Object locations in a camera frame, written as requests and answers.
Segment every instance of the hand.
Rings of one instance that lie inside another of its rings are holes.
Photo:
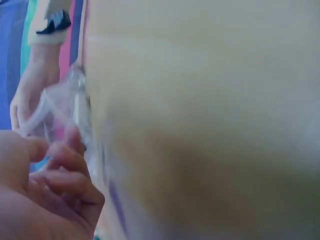
[[[1,239],[92,240],[104,196],[92,184],[77,129],[48,147],[0,131]],[[29,174],[30,162],[51,160]]]
[[[59,81],[60,45],[35,44],[10,105],[12,130],[23,125],[35,111],[44,88]]]

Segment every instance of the finger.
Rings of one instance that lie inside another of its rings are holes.
[[[49,149],[48,141],[43,137],[30,136],[26,138],[31,163],[41,162]]]
[[[64,142],[68,147],[75,150],[81,156],[85,154],[85,147],[82,143],[82,137],[77,126],[71,125],[64,130]]]
[[[18,106],[13,101],[10,104],[10,120],[11,120],[11,129],[14,131],[19,129]]]
[[[68,192],[64,192],[62,193],[61,195],[61,198],[65,201],[65,203],[70,207],[70,208],[74,208],[77,201],[78,201],[78,198],[73,195],[73,194],[70,194]]]
[[[30,162],[39,162],[48,149],[41,138],[25,139],[14,131],[0,132],[0,178],[11,187],[25,187]]]
[[[61,142],[53,143],[47,151],[50,160],[41,170],[58,170],[64,167],[70,172],[80,172],[90,179],[87,163],[76,151]]]
[[[46,175],[46,182],[51,189],[77,197],[79,201],[74,210],[95,229],[105,197],[86,176],[79,172],[50,171]]]

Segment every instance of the plastic packaging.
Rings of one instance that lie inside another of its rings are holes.
[[[72,66],[65,79],[41,93],[39,104],[30,119],[18,130],[23,137],[45,137],[50,143],[64,138],[64,128],[76,124],[86,146],[85,160],[94,174],[94,144],[90,101],[86,77],[80,67]]]

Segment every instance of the colorful striped blanket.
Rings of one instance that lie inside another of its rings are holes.
[[[11,129],[10,103],[29,60],[27,38],[38,1],[0,0],[0,130]],[[72,26],[60,53],[60,78],[75,62],[82,62],[87,0],[73,0]]]

